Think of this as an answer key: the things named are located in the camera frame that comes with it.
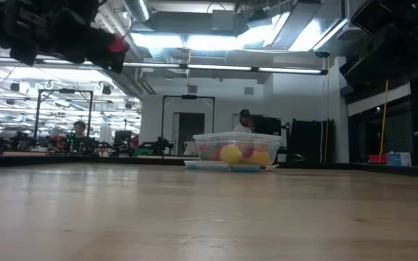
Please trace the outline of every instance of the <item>red container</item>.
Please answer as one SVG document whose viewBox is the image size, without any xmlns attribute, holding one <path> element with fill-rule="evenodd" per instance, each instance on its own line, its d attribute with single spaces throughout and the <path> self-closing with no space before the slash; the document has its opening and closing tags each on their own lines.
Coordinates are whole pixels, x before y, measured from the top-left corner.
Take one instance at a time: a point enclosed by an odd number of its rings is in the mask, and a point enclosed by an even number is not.
<svg viewBox="0 0 418 261">
<path fill-rule="evenodd" d="M 379 157 L 379 155 L 369 155 L 369 163 L 388 164 L 388 158 L 386 157 L 386 154 L 382 154 L 381 162 L 378 161 Z"/>
</svg>

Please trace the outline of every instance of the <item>plastic bin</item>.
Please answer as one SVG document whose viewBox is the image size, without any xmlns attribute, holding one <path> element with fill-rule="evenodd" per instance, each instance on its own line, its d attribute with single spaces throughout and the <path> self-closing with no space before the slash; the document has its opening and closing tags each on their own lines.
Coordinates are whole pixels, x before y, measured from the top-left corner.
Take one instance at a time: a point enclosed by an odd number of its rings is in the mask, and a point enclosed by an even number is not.
<svg viewBox="0 0 418 261">
<path fill-rule="evenodd" d="M 252 164 L 267 167 L 274 163 L 281 136 L 257 133 L 210 133 L 194 135 L 198 157 L 224 161 L 229 165 Z"/>
</svg>

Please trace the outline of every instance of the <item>yellow ball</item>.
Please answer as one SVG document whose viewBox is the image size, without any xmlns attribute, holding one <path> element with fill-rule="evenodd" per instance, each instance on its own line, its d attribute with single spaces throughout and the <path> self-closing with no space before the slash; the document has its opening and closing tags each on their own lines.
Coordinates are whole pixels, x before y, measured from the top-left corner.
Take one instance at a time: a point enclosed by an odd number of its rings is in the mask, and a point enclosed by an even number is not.
<svg viewBox="0 0 418 261">
<path fill-rule="evenodd" d="M 238 164 L 243 158 L 243 153 L 235 145 L 227 145 L 221 150 L 221 160 L 229 165 Z"/>
<path fill-rule="evenodd" d="M 251 162 L 262 167 L 267 167 L 270 165 L 270 155 L 268 152 L 254 151 L 251 156 Z"/>
</svg>

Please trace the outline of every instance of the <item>metal frame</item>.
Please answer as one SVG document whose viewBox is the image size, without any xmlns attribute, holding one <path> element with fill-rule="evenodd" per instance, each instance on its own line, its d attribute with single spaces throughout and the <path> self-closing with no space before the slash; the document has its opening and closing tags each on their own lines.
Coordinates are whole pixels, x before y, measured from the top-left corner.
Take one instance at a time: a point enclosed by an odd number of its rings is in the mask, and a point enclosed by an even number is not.
<svg viewBox="0 0 418 261">
<path fill-rule="evenodd" d="M 185 95 L 164 95 L 163 96 L 163 113 L 160 118 L 160 137 L 164 138 L 164 114 L 165 114 L 165 99 L 167 98 L 184 98 Z M 212 99 L 212 133 L 214 133 L 214 118 L 216 116 L 216 98 L 212 96 L 195 96 L 196 99 Z"/>
<path fill-rule="evenodd" d="M 48 96 L 41 98 L 41 94 L 43 92 L 49 92 L 50 94 L 48 94 Z M 88 111 L 88 125 L 87 125 L 87 129 L 86 129 L 86 137 L 90 136 L 90 127 L 91 127 L 91 111 L 93 110 L 93 91 L 76 91 L 76 90 L 65 90 L 65 89 L 60 89 L 60 90 L 47 90 L 47 89 L 40 89 L 38 90 L 38 101 L 36 104 L 36 117 L 35 117 L 35 130 L 33 131 L 33 137 L 36 138 L 38 136 L 38 122 L 40 120 L 40 106 L 41 103 L 47 99 L 49 97 L 49 95 L 51 95 L 54 92 L 58 92 L 58 93 L 88 93 L 90 94 L 90 100 L 89 100 L 89 111 Z"/>
</svg>

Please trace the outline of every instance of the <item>door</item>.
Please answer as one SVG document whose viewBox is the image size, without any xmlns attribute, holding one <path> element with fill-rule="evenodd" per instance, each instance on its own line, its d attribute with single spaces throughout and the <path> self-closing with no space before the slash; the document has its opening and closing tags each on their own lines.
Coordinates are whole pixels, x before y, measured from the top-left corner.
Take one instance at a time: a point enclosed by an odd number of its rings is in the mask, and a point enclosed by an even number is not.
<svg viewBox="0 0 418 261">
<path fill-rule="evenodd" d="M 204 133 L 204 113 L 180 113 L 178 155 L 183 155 L 184 144 L 193 141 L 193 135 Z"/>
</svg>

